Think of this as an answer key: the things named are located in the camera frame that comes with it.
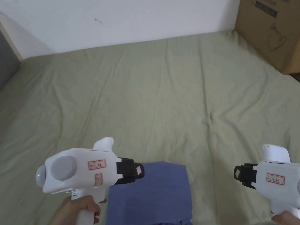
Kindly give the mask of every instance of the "white plastic casing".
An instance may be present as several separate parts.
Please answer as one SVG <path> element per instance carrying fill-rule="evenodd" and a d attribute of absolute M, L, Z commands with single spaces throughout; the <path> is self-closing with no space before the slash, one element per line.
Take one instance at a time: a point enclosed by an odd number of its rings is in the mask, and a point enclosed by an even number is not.
<path fill-rule="evenodd" d="M 83 188 L 108 187 L 115 184 L 119 178 L 122 178 L 122 175 L 117 174 L 116 166 L 116 162 L 121 159 L 112 152 L 112 145 L 112 138 L 104 138 L 96 142 L 93 149 L 72 148 L 48 158 L 45 161 L 46 180 L 43 192 L 53 194 Z M 76 172 L 64 181 L 56 180 L 51 174 L 52 163 L 61 156 L 70 156 L 76 162 Z M 90 169 L 89 164 L 95 161 L 100 161 L 102 167 Z M 97 174 L 101 174 L 102 182 L 96 182 Z"/>
<path fill-rule="evenodd" d="M 103 201 L 106 188 L 123 178 L 122 174 L 117 174 L 117 162 L 122 159 L 112 152 L 113 143 L 113 138 L 106 137 L 97 141 L 93 149 L 72 148 L 48 158 L 45 161 L 46 169 L 41 166 L 37 170 L 37 184 L 43 185 L 44 193 L 72 192 L 72 200 L 91 195 L 96 203 Z M 81 210 L 76 225 L 93 224 L 94 213 Z"/>
<path fill-rule="evenodd" d="M 300 218 L 300 164 L 291 163 L 288 151 L 276 145 L 263 145 L 265 160 L 253 169 L 258 193 L 271 200 L 271 211 L 289 211 Z"/>

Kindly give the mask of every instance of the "cardboard box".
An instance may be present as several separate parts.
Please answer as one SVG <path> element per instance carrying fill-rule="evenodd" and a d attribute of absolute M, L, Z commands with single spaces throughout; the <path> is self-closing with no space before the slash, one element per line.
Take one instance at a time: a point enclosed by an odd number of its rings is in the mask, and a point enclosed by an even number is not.
<path fill-rule="evenodd" d="M 235 29 L 278 71 L 300 73 L 300 0 L 241 0 Z"/>

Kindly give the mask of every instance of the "hand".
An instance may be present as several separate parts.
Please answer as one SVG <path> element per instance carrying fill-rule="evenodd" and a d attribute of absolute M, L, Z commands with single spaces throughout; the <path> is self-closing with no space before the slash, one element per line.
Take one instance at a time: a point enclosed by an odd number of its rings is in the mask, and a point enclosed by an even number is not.
<path fill-rule="evenodd" d="M 84 196 L 71 200 L 71 196 L 65 198 L 55 211 L 48 225 L 75 225 L 80 210 L 86 209 L 94 212 L 94 224 L 99 223 L 96 216 L 100 215 L 100 207 L 94 202 L 92 196 Z"/>
<path fill-rule="evenodd" d="M 300 219 L 298 219 L 293 214 L 287 211 L 279 215 L 273 216 L 271 220 L 280 225 L 300 225 Z"/>

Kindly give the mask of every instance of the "white wall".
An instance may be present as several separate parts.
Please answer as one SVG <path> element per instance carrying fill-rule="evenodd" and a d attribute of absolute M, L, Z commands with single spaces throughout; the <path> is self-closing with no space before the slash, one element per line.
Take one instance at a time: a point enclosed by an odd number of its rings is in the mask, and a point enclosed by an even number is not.
<path fill-rule="evenodd" d="M 231 30 L 239 0 L 0 0 L 23 58 Z"/>

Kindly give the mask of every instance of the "white handheld device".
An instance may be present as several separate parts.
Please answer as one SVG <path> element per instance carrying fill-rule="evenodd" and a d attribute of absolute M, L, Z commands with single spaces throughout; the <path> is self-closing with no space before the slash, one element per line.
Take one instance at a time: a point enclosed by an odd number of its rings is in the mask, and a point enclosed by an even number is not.
<path fill-rule="evenodd" d="M 236 166 L 234 178 L 271 200 L 271 212 L 289 211 L 300 219 L 300 164 L 291 163 L 288 151 L 263 145 L 264 161 Z"/>
<path fill-rule="evenodd" d="M 44 193 L 72 192 L 71 199 L 91 195 L 96 203 L 105 199 L 108 186 L 132 183 L 144 177 L 144 167 L 112 152 L 114 140 L 103 138 L 93 149 L 72 148 L 51 156 L 36 173 Z M 94 213 L 82 210 L 76 225 L 93 225 Z"/>

